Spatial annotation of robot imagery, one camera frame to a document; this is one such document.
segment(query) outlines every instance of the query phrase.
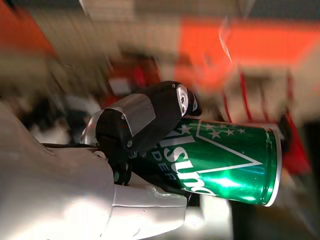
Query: green aluminum can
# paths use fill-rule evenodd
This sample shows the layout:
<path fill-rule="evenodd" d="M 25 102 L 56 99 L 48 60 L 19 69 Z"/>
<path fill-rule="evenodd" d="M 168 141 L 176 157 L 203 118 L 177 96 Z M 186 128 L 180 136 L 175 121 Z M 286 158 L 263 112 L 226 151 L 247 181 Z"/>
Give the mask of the green aluminum can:
<path fill-rule="evenodd" d="M 184 118 L 133 171 L 188 192 L 271 206 L 281 168 L 278 134 L 268 128 Z"/>

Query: green can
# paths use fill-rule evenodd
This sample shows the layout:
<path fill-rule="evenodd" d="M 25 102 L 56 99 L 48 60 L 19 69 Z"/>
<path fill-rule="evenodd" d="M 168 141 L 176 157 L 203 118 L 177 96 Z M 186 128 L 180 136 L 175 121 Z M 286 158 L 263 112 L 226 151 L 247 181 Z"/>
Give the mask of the green can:
<path fill-rule="evenodd" d="M 268 128 L 184 118 L 133 171 L 188 192 L 269 207 L 282 169 L 278 134 Z"/>

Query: red object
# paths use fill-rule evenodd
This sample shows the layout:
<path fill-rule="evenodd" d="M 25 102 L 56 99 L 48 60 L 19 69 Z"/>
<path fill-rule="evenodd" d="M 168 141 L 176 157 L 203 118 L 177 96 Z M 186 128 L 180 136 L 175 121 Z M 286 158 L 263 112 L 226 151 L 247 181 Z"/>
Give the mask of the red object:
<path fill-rule="evenodd" d="M 240 73 L 240 84 L 241 84 L 241 93 L 243 98 L 243 104 L 245 108 L 245 112 L 247 114 L 248 121 L 250 123 L 254 123 L 255 121 L 252 118 L 248 107 L 248 100 L 247 100 L 247 90 L 246 90 L 246 79 L 245 75 L 241 72 Z M 275 122 L 270 122 L 268 114 L 266 112 L 266 102 L 263 90 L 261 90 L 261 97 L 262 97 L 262 110 L 265 118 L 265 122 L 260 122 L 262 124 L 271 123 L 275 124 Z M 293 93 L 293 79 L 290 74 L 287 75 L 287 109 L 286 109 L 286 120 L 289 125 L 290 131 L 292 133 L 289 151 L 286 152 L 282 159 L 282 166 L 288 170 L 290 174 L 294 175 L 301 175 L 306 174 L 311 171 L 310 163 L 307 159 L 307 155 L 305 153 L 303 144 L 300 140 L 297 128 L 290 116 L 289 107 L 294 100 L 294 93 Z M 229 122 L 231 121 L 231 117 L 228 110 L 228 102 L 226 94 L 223 92 L 223 103 L 224 103 L 224 110 L 226 112 L 227 118 Z"/>
<path fill-rule="evenodd" d="M 102 104 L 102 108 L 109 107 L 110 105 L 114 104 L 116 101 L 119 101 L 122 97 L 121 96 L 107 96 Z"/>
<path fill-rule="evenodd" d="M 141 69 L 141 67 L 136 67 L 133 70 L 133 78 L 139 88 L 145 88 L 147 86 L 147 80 L 145 77 L 145 73 Z"/>
<path fill-rule="evenodd" d="M 290 115 L 286 116 L 292 132 L 291 145 L 289 152 L 287 152 L 282 159 L 282 165 L 289 173 L 301 175 L 311 172 L 310 163 L 307 159 L 304 147 L 298 135 L 297 128 L 292 121 Z"/>

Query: screw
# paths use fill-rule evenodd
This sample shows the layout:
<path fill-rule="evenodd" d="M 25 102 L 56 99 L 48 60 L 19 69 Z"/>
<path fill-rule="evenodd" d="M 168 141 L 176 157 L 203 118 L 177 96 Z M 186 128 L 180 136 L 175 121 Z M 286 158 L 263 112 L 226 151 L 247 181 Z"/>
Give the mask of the screw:
<path fill-rule="evenodd" d="M 138 152 L 137 151 L 132 151 L 129 153 L 129 158 L 130 159 L 135 159 L 138 156 Z"/>
<path fill-rule="evenodd" d="M 133 142 L 131 140 L 129 140 L 128 143 L 127 143 L 128 148 L 131 148 L 132 144 L 133 144 Z"/>
<path fill-rule="evenodd" d="M 114 175 L 113 175 L 113 181 L 114 182 L 118 182 L 118 180 L 119 180 L 119 173 L 116 171 L 115 173 L 114 173 Z"/>

